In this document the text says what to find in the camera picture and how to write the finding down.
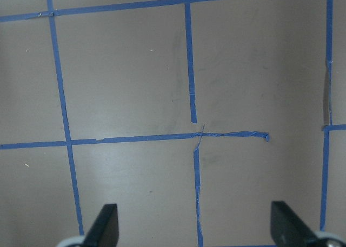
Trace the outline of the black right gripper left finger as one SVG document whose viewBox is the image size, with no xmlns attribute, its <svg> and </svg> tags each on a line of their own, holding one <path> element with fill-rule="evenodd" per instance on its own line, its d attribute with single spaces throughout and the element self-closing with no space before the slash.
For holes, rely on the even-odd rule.
<svg viewBox="0 0 346 247">
<path fill-rule="evenodd" d="M 117 246 L 119 222 L 117 204 L 105 204 L 85 236 L 66 238 L 58 246 Z"/>
</svg>

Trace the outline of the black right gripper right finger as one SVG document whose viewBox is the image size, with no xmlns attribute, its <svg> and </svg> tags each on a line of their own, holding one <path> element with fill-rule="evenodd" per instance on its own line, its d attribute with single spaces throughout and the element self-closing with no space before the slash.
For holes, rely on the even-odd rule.
<svg viewBox="0 0 346 247">
<path fill-rule="evenodd" d="M 270 234 L 276 246 L 345 246 L 338 235 L 312 231 L 284 201 L 271 202 Z"/>
</svg>

